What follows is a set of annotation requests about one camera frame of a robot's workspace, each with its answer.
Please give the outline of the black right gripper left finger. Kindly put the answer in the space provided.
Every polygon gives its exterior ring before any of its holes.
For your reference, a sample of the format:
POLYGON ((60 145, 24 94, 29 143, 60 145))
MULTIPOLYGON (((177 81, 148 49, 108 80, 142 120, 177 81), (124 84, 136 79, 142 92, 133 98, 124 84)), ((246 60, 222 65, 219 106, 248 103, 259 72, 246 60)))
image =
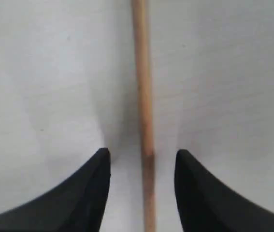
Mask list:
POLYGON ((110 189, 110 151, 99 148, 43 195, 0 213, 0 232, 98 232, 110 189))

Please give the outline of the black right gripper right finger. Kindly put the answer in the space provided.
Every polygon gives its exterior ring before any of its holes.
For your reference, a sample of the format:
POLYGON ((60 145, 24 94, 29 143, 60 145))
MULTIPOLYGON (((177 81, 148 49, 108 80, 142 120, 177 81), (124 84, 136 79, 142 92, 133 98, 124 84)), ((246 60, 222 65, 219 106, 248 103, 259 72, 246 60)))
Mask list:
POLYGON ((188 150, 175 158, 174 191, 185 232, 274 232, 274 213, 241 196, 188 150))

